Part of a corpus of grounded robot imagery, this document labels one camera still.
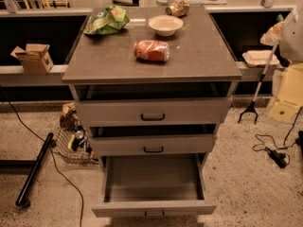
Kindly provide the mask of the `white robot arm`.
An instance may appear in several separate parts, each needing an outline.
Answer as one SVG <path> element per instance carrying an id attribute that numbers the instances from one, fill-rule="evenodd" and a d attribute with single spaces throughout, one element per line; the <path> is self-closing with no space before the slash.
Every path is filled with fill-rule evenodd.
<path id="1" fill-rule="evenodd" d="M 269 116 L 287 121 L 303 106 L 303 3 L 299 3 L 283 22 L 272 26 L 260 39 L 262 44 L 279 45 L 282 58 L 290 61 Z"/>

